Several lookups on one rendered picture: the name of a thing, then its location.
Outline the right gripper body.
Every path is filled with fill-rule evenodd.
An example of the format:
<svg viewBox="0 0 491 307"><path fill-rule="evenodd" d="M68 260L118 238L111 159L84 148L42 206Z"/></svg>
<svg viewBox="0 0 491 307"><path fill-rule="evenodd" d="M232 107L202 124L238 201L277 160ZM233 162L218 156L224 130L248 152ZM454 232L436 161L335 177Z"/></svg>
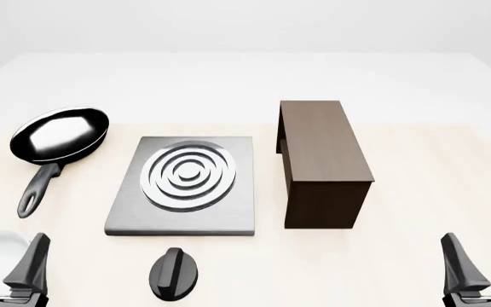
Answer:
<svg viewBox="0 0 491 307"><path fill-rule="evenodd" d="M491 307L491 296L482 296L479 291L443 293L442 301L445 307Z"/></svg>

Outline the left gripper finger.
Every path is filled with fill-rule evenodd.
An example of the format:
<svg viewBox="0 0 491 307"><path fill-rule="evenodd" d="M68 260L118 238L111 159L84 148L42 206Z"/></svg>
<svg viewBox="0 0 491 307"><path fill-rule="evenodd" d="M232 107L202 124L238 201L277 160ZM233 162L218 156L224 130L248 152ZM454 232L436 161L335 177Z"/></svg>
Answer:
<svg viewBox="0 0 491 307"><path fill-rule="evenodd" d="M14 289L47 290L47 260L51 239L38 233L27 247L25 254L3 279L3 283Z"/></svg>

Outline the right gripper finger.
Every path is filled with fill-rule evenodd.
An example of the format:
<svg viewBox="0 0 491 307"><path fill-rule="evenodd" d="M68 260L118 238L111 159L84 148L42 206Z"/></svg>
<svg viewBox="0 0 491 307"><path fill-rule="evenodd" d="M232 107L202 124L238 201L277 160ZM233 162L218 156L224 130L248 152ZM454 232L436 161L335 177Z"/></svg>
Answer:
<svg viewBox="0 0 491 307"><path fill-rule="evenodd" d="M468 257L458 237L447 233L441 238L442 254L445 265L445 293L480 292L491 286Z"/></svg>

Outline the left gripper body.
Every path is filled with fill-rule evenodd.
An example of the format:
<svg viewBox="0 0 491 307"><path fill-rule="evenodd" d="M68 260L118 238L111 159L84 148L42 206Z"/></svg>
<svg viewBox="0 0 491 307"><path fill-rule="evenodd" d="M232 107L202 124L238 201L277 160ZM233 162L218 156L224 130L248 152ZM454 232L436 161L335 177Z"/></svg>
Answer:
<svg viewBox="0 0 491 307"><path fill-rule="evenodd" d="M16 289L5 295L0 294L0 307L46 307L49 290Z"/></svg>

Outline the flat grey stove plate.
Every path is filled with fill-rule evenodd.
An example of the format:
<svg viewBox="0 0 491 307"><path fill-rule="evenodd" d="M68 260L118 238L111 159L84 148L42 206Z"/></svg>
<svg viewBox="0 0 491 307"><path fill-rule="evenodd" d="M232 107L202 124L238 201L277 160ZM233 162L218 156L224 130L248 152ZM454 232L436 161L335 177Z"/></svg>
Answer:
<svg viewBox="0 0 491 307"><path fill-rule="evenodd" d="M104 226L115 236L255 234L249 136L144 136Z"/></svg>

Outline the round black stove knob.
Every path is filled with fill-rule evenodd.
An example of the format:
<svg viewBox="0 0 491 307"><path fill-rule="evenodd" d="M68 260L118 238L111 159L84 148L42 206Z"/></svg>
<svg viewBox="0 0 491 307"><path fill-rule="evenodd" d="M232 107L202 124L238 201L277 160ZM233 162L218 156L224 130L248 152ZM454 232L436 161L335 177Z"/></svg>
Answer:
<svg viewBox="0 0 491 307"><path fill-rule="evenodd" d="M188 296L199 278L194 258L179 247L169 248L149 272L149 286L162 301L178 301Z"/></svg>

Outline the black frying pan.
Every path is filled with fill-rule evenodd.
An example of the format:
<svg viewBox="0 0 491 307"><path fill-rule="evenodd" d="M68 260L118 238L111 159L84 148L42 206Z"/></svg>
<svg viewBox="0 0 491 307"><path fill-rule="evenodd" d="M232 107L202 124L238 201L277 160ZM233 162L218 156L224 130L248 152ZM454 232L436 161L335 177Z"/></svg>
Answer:
<svg viewBox="0 0 491 307"><path fill-rule="evenodd" d="M94 107L63 107L23 124L11 137L11 153L40 168L26 186L17 208L21 219L30 217L41 203L49 182L65 165L93 153L105 140L110 120Z"/></svg>

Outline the dark brown wooden cabinet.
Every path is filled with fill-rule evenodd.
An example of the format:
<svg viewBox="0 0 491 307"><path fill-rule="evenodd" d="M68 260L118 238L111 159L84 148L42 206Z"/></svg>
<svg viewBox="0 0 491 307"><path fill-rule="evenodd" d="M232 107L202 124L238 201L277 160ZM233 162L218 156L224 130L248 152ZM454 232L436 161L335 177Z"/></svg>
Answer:
<svg viewBox="0 0 491 307"><path fill-rule="evenodd" d="M352 229L375 179L340 101L281 101L286 229Z"/></svg>

